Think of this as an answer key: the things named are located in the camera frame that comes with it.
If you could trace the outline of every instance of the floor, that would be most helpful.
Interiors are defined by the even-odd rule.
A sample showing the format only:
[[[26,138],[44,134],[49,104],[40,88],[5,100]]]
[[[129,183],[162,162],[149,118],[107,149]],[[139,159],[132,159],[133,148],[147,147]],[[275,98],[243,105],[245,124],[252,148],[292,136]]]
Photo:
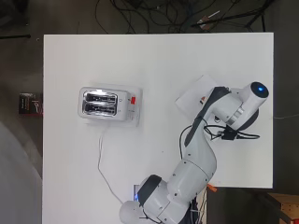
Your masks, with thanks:
[[[194,8],[208,6],[211,0],[190,0],[198,2]],[[158,6],[163,0],[146,0],[150,6]],[[85,35],[103,34],[104,31],[96,23],[94,9],[96,0],[31,0],[27,17],[28,26],[17,26],[13,29],[0,30],[0,35],[21,35],[30,33],[30,39],[10,39],[0,41],[0,98],[1,118],[18,138],[30,137],[42,155],[42,119],[20,118],[18,116],[18,96],[20,92],[43,91],[43,35],[66,34]],[[259,7],[263,0],[242,0],[236,4],[226,16],[246,12]],[[223,13],[231,5],[230,0],[218,0],[207,10],[194,16],[182,27],[186,33],[198,33],[198,29],[188,28],[205,15],[220,10]],[[275,33],[275,110],[276,117],[285,117],[299,112],[299,22],[296,0],[277,0],[265,15],[267,31]],[[110,34],[128,33],[128,24],[122,15],[109,1],[102,0],[98,4],[97,18]],[[178,21],[183,20],[186,10],[178,10]],[[142,14],[148,19],[147,12]],[[169,10],[169,16],[175,17],[175,11]],[[159,23],[168,23],[163,15],[153,14]],[[145,21],[132,13],[132,25],[135,32],[147,32]],[[167,26],[158,26],[149,21],[149,31],[155,34],[168,33]],[[260,20],[252,25],[254,32],[261,32]],[[212,33],[247,32],[248,30],[229,24],[218,24]],[[274,192],[299,194],[299,150],[296,144],[299,118],[274,120]],[[208,193],[208,223],[276,223],[273,215],[254,201],[242,189],[220,189],[218,193]]]

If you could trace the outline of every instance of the white tabletop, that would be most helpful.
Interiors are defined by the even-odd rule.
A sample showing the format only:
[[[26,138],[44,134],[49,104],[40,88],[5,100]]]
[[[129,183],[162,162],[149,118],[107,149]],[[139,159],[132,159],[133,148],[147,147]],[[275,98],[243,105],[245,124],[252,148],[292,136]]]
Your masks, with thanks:
[[[272,34],[46,35],[43,223],[120,223],[120,205],[97,170],[106,127],[78,116],[82,87],[107,83],[143,90],[139,126],[110,127],[103,144],[103,172],[126,201],[134,184],[151,174],[167,181],[178,164],[178,137],[191,121],[175,101],[201,75],[224,86],[267,86],[270,96],[254,123],[263,137],[215,151],[212,180],[217,186],[272,188]]]

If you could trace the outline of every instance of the black cable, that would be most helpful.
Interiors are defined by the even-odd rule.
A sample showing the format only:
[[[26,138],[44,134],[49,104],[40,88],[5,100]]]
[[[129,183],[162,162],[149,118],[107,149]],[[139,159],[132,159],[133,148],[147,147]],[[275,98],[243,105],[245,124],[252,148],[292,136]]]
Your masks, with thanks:
[[[218,138],[218,137],[222,137],[223,134],[214,134],[212,133],[208,128],[220,128],[220,129],[223,129],[223,130],[226,130],[227,127],[224,127],[224,126],[220,126],[220,125],[207,125],[204,127],[204,130],[209,133],[211,136],[211,140],[214,140],[215,138]],[[260,138],[260,135],[258,134],[252,134],[252,133],[243,133],[243,132],[240,132],[240,131],[235,131],[236,133],[236,139],[258,139]]]
[[[148,11],[148,13],[149,13],[149,18],[150,18],[150,20],[152,21],[152,23],[154,23],[154,24],[156,24],[156,25],[158,25],[158,26],[179,25],[179,24],[174,24],[174,23],[171,21],[171,19],[169,18],[168,14],[167,14],[168,4],[166,4],[166,14],[164,14],[162,11],[159,11],[159,10],[155,10],[155,9],[151,10],[151,9],[149,8],[149,6],[148,6],[145,2],[143,2],[143,4],[146,6],[145,8],[147,9],[147,11]],[[160,23],[158,23],[157,21],[155,21],[155,20],[152,18],[151,12],[156,12],[156,13],[159,13],[159,14],[165,16],[165,17],[168,19],[168,21],[169,21],[170,23],[168,23],[168,24],[160,24]]]
[[[198,13],[201,13],[202,11],[205,11],[206,9],[212,7],[213,4],[214,4],[216,1],[217,1],[217,0],[213,0],[213,2],[212,2],[210,5],[208,5],[207,7],[204,7],[203,9],[201,9],[201,10],[199,10],[199,11],[196,11],[196,12],[194,12],[193,14],[191,14],[189,17],[187,17],[187,18],[184,20],[184,22],[179,26],[179,32],[181,33],[181,30],[182,30],[183,25],[184,25],[190,18],[192,18],[193,16],[197,15]]]
[[[183,154],[182,154],[182,152],[181,152],[181,137],[182,137],[182,135],[185,133],[185,131],[187,130],[187,129],[190,129],[192,127],[192,125],[189,125],[188,127],[186,127],[181,133],[180,133],[180,135],[179,135],[179,153],[180,153],[180,159],[182,160],[183,159]]]
[[[97,24],[102,28],[102,30],[106,33],[106,34],[108,34],[108,32],[107,32],[107,30],[102,26],[102,24],[99,22],[99,20],[97,19],[97,6],[99,5],[99,2],[100,2],[101,0],[97,0],[97,2],[96,2],[96,5],[95,5],[95,10],[94,10],[94,17],[95,17],[95,20],[96,20],[96,22],[97,22]]]
[[[161,224],[161,223],[162,223],[162,221],[157,222],[157,221],[151,219],[151,218],[146,214],[146,212],[144,211],[144,209],[143,209],[142,211],[143,211],[143,214],[145,215],[145,217],[140,217],[140,219],[142,219],[142,218],[143,218],[143,219],[149,219],[150,221],[152,221],[152,222],[154,222],[154,223],[157,223],[157,224]]]
[[[177,19],[178,19],[178,10],[174,7],[174,5],[172,4],[172,2],[169,3],[170,7],[173,8],[176,11],[176,17],[174,19],[174,23],[176,23]]]
[[[221,22],[221,20],[224,18],[224,16],[236,5],[240,2],[241,0],[231,0],[231,6],[223,13],[221,16],[220,20],[211,28],[209,31],[212,31],[216,28],[216,26]]]
[[[123,4],[125,5],[126,9],[129,9],[129,7],[125,4],[125,1],[124,0],[121,0],[123,2]],[[127,31],[127,34],[130,34],[130,29],[132,29],[133,33],[135,34],[136,31],[135,29],[133,28],[132,24],[132,14],[131,12],[129,11],[129,26],[128,26],[128,31]]]
[[[135,34],[135,30],[134,30],[134,28],[133,28],[133,26],[132,26],[132,24],[131,24],[131,12],[129,11],[130,20],[128,21],[128,19],[127,19],[126,16],[123,14],[123,12],[122,12],[121,10],[119,10],[118,6],[116,5],[115,0],[110,0],[110,3],[112,4],[112,6],[113,6],[114,8],[116,8],[116,9],[120,12],[120,14],[123,16],[123,18],[125,19],[125,21],[128,23],[129,28],[128,28],[127,33],[130,32],[130,28],[131,28],[132,31],[133,31],[133,33]]]
[[[138,11],[136,10],[133,10],[133,9],[126,9],[126,8],[120,8],[118,6],[115,6],[118,10],[120,11],[129,11],[129,12],[134,12],[136,13],[138,16],[140,16],[144,21],[145,23],[147,24],[147,33],[150,34],[150,24],[149,24],[149,21]]]

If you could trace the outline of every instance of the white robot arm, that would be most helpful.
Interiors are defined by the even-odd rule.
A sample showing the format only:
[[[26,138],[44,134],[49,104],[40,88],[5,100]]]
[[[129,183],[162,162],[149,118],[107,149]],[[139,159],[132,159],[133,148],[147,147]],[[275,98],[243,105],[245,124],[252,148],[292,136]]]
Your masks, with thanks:
[[[204,127],[211,114],[234,130],[243,130],[256,120],[259,107],[268,97],[267,88],[253,82],[242,90],[231,92],[214,88],[186,136],[186,152],[166,183],[151,175],[140,185],[138,202],[126,202],[120,210],[124,224],[183,224],[190,201],[202,191],[215,174],[216,157],[206,141]]]

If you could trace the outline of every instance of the cable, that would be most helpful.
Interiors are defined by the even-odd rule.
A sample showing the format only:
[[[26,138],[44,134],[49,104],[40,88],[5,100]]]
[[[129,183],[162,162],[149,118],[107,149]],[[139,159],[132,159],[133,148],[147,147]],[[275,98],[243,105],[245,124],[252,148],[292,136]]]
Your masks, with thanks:
[[[158,26],[178,25],[178,24],[174,24],[174,23],[171,21],[171,19],[168,17],[168,14],[167,14],[167,11],[168,11],[168,3],[166,4],[166,14],[164,14],[162,11],[159,11],[159,10],[156,10],[156,9],[150,9],[149,6],[148,6],[145,2],[143,2],[143,4],[146,6],[145,9],[148,11],[148,13],[149,13],[149,18],[150,18],[150,20],[151,20],[154,24],[156,24],[156,25],[158,25]],[[155,21],[155,20],[152,18],[151,12],[156,12],[156,13],[159,13],[159,14],[165,16],[165,17],[169,20],[169,22],[171,22],[171,23],[168,23],[168,24],[160,24],[160,23],[158,23],[157,21]]]
[[[199,10],[199,11],[196,11],[196,12],[194,12],[193,14],[191,14],[189,17],[187,17],[187,18],[185,19],[185,21],[179,26],[179,32],[181,33],[181,30],[182,30],[183,25],[184,25],[190,18],[192,18],[193,16],[197,15],[198,13],[201,13],[202,11],[205,11],[206,9],[212,7],[216,1],[217,1],[217,0],[213,0],[213,2],[212,2],[210,5],[208,5],[207,7],[204,7],[203,9],[201,9],[201,10]]]
[[[124,6],[125,6],[127,9],[129,9],[128,6],[124,3],[124,1],[123,1],[123,0],[121,0],[121,1],[123,2]],[[129,21],[128,21],[128,19],[127,19],[126,16],[123,14],[123,12],[122,12],[121,10],[119,10],[119,8],[117,7],[115,0],[110,0],[110,3],[112,4],[112,6],[113,6],[114,8],[116,8],[116,9],[120,12],[120,14],[123,16],[123,18],[125,19],[125,21],[128,23],[129,27],[128,27],[128,31],[127,31],[127,33],[130,32],[130,28],[131,28],[132,31],[133,31],[133,33],[135,34],[135,30],[134,30],[134,28],[133,28],[133,26],[132,26],[132,24],[131,24],[131,16],[132,16],[132,15],[131,15],[131,11],[129,11],[130,19],[129,19]]]
[[[150,34],[150,24],[149,24],[149,21],[138,11],[136,10],[133,10],[133,9],[127,9],[127,8],[120,8],[118,7],[117,5],[114,5],[116,7],[117,10],[120,10],[120,11],[129,11],[129,12],[134,12],[136,14],[138,14],[138,16],[140,16],[147,24],[147,33]]]
[[[203,215],[200,217],[199,223],[202,223],[202,220],[203,220],[203,217],[204,217],[204,214],[205,214],[205,209],[206,209],[206,200],[205,200],[204,209],[203,209],[203,212],[202,212]]]
[[[153,219],[151,219],[147,214],[146,214],[146,212],[144,211],[144,209],[142,210],[143,211],[143,214],[145,215],[145,217],[140,217],[140,219],[141,218],[144,218],[144,219],[149,219],[150,221],[152,221],[152,222],[154,222],[154,223],[157,223],[157,224],[160,224],[160,223],[162,223],[162,221],[160,221],[160,222],[157,222],[157,221],[155,221],[155,220],[153,220]]]
[[[95,17],[95,20],[96,20],[96,22],[97,22],[97,24],[102,28],[102,30],[106,33],[106,34],[108,34],[108,32],[107,32],[107,30],[101,25],[101,23],[99,22],[99,20],[97,19],[97,6],[99,5],[99,2],[100,2],[101,0],[97,0],[97,2],[96,2],[96,5],[95,5],[95,10],[94,10],[94,17]]]
[[[101,176],[104,178],[107,186],[109,187],[112,195],[120,202],[120,204],[123,204],[123,202],[121,201],[121,199],[114,193],[113,189],[111,188],[111,186],[109,185],[109,182],[107,181],[107,179],[105,178],[104,174],[102,173],[101,171],[101,159],[102,159],[102,149],[103,149],[103,141],[104,141],[104,136],[105,136],[105,133],[107,132],[107,129],[109,128],[109,126],[107,126],[101,136],[100,136],[100,139],[99,139],[99,160],[98,160],[98,163],[97,163],[97,169],[98,171],[100,172]]]
[[[216,26],[221,22],[221,20],[224,18],[224,16],[236,5],[240,2],[241,0],[231,0],[232,5],[223,13],[221,16],[220,20],[211,28],[209,31],[212,31],[213,29],[216,28]]]
[[[299,114],[289,115],[286,117],[273,117],[273,119],[291,119],[291,118],[295,118],[295,117],[299,117]]]
[[[185,133],[185,131],[187,130],[187,129],[190,129],[192,127],[192,125],[189,125],[188,127],[186,127],[181,133],[180,133],[180,135],[179,135],[179,153],[180,153],[180,158],[181,159],[183,159],[183,154],[182,154],[182,152],[181,152],[181,137],[182,137],[182,135]]]
[[[125,5],[125,7],[126,7],[127,9],[129,9],[129,7],[125,4],[125,2],[124,2],[123,0],[121,0],[121,1],[122,1],[122,3]],[[134,28],[133,28],[131,22],[132,22],[132,14],[131,14],[131,12],[129,11],[129,26],[128,26],[128,31],[127,31],[126,34],[130,34],[130,29],[131,29],[131,28],[132,28],[133,33],[135,34],[135,30],[134,30]]]
[[[220,128],[220,129],[223,129],[224,131],[221,134],[214,134],[208,128]],[[258,134],[243,133],[240,131],[233,130],[227,126],[225,127],[225,126],[220,126],[220,125],[207,125],[204,127],[204,129],[207,133],[209,133],[211,135],[211,140],[214,140],[215,138],[218,138],[218,137],[225,136],[225,134],[227,134],[226,132],[234,132],[234,136],[236,139],[258,139],[258,138],[260,138],[260,135],[258,135]]]
[[[199,216],[198,216],[198,218],[196,219],[195,224],[199,223],[199,220],[200,220],[200,213],[202,212],[202,208],[203,208],[204,202],[206,201],[206,200],[205,200],[205,197],[206,197],[206,189],[205,189],[205,191],[204,191],[202,204],[200,205],[200,208],[199,208],[199,210],[198,210],[198,212],[199,212]]]

